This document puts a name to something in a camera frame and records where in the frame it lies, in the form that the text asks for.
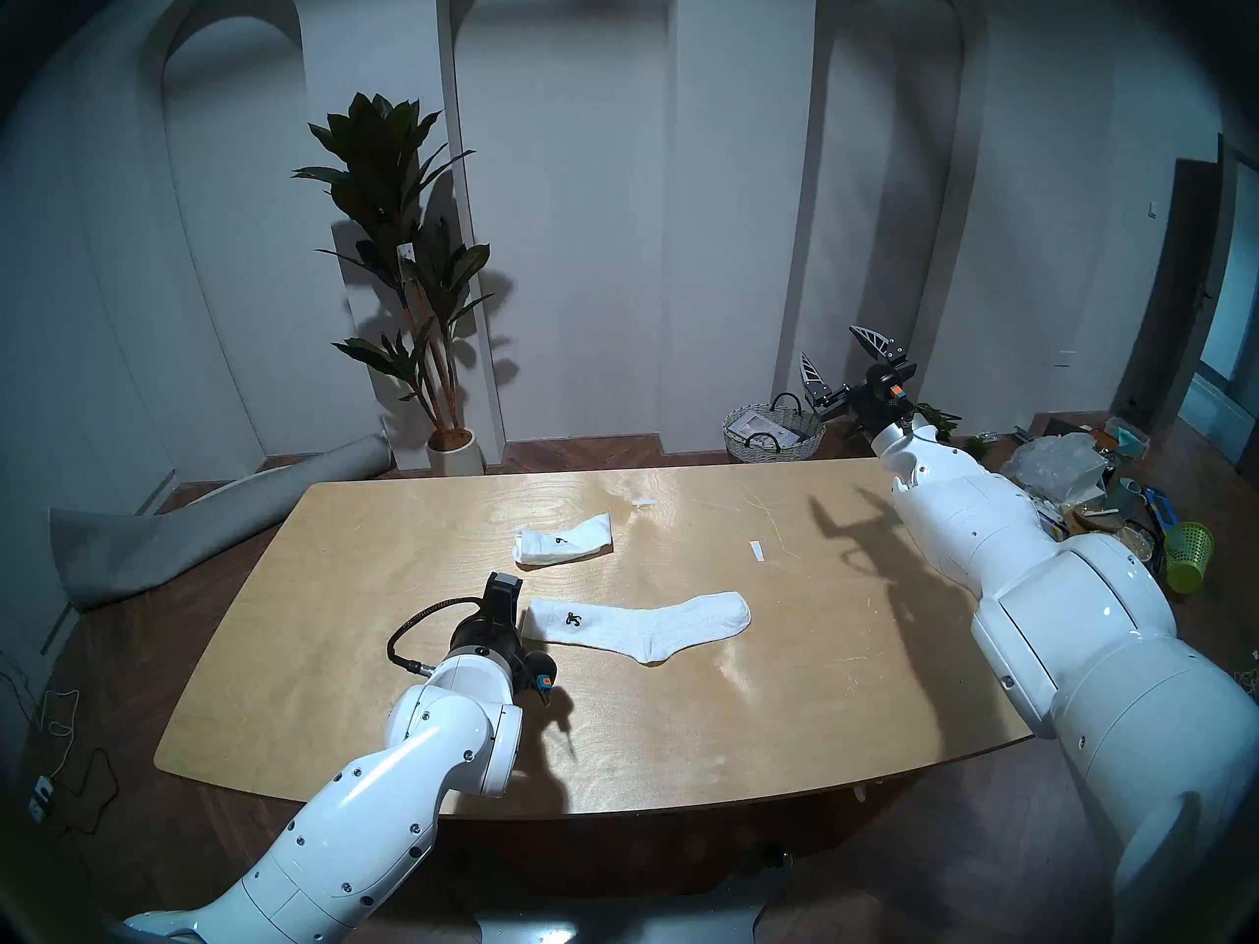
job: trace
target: plastic bag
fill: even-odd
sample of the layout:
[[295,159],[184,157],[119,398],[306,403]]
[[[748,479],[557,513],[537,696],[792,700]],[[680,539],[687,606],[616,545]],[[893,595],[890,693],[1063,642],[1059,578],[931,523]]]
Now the plastic bag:
[[1054,503],[1081,503],[1102,495],[1098,483],[1105,466],[1105,457],[1093,448],[1089,433],[1068,433],[1024,443],[1001,472]]

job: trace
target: white cable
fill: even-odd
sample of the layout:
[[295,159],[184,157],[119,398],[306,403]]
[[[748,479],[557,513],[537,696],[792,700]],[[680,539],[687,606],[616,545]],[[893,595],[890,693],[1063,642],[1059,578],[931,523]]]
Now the white cable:
[[44,691],[44,706],[43,710],[39,711],[39,724],[38,724],[38,730],[40,734],[43,734],[44,731],[45,717],[48,716],[49,695],[54,697],[71,697],[71,696],[74,697],[74,706],[71,707],[69,724],[62,724],[60,721],[55,720],[47,721],[49,735],[52,735],[53,738],[69,738],[69,741],[65,744],[65,750],[62,754],[62,763],[57,765],[57,769],[50,775],[48,775],[48,780],[52,782],[57,777],[57,772],[62,770],[62,768],[65,767],[65,759],[71,756],[71,748],[74,746],[74,715],[78,714],[79,691],[77,690],[67,690],[64,692],[57,690]]

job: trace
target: rolled rug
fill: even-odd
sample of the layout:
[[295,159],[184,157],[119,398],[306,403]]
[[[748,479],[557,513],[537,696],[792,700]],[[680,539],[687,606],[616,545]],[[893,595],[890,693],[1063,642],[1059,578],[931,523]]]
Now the rolled rug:
[[79,612],[170,582],[193,565],[271,527],[312,483],[366,480],[392,462],[383,435],[244,477],[170,514],[87,514],[53,507],[48,540],[62,588]]

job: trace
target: potted plant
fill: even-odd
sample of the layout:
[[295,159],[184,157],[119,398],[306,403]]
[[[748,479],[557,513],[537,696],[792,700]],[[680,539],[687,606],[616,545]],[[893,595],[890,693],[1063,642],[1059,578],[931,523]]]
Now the potted plant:
[[458,371],[452,345],[454,323],[490,295],[466,302],[468,281],[490,259],[490,247],[451,247],[444,218],[424,222],[421,195],[471,151],[437,167],[442,145],[423,162],[418,151],[441,112],[419,113],[418,101],[392,104],[380,94],[355,94],[349,113],[329,115],[327,127],[311,133],[345,170],[325,166],[297,169],[295,179],[326,183],[336,208],[368,234],[355,243],[359,257],[322,249],[375,274],[402,305],[407,331],[376,346],[361,337],[335,344],[339,351],[403,383],[433,424],[427,449],[433,469],[443,476],[485,472],[476,435],[463,425],[458,405]]

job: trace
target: robotic arm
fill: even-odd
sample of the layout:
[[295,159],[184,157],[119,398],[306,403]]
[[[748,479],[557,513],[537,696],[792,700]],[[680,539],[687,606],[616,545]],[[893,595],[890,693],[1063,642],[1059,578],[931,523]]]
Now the robotic arm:
[[[213,904],[138,914],[127,925],[206,944],[332,944],[354,930],[432,848],[448,790],[497,798],[507,785],[520,744],[512,697],[536,690],[545,702],[555,678],[554,661],[520,643],[520,585],[494,573],[481,599],[438,603],[398,629],[389,658],[428,682],[394,705],[385,748],[337,772]],[[407,629],[461,602],[478,610],[456,628],[436,668],[394,653]]]
[[1176,638],[1158,583],[1119,541],[1054,541],[1026,493],[937,442],[895,341],[851,331],[875,365],[836,391],[801,355],[813,408],[855,412],[919,550],[978,599],[976,642],[1027,726],[1061,744],[1113,867],[1115,939],[1139,939],[1249,792],[1259,709]]
[[[832,390],[808,359],[817,414],[854,412],[895,475],[893,503],[923,555],[978,600],[971,631],[1029,728],[1056,738],[1113,867],[1115,938],[1136,940],[1204,860],[1259,772],[1259,709],[1219,667],[1176,638],[1158,584],[1107,535],[1061,544],[1019,487],[937,441],[901,383],[915,366],[893,339],[852,334],[875,359],[865,381]],[[480,599],[438,603],[389,641],[389,658],[428,677],[394,706],[385,748],[350,761],[274,845],[213,904],[140,914],[127,924],[206,944],[331,944],[347,935],[432,848],[454,789],[499,797],[520,741],[512,697],[543,700],[555,665],[515,628],[520,579],[492,574]],[[436,668],[394,644],[466,602]]]

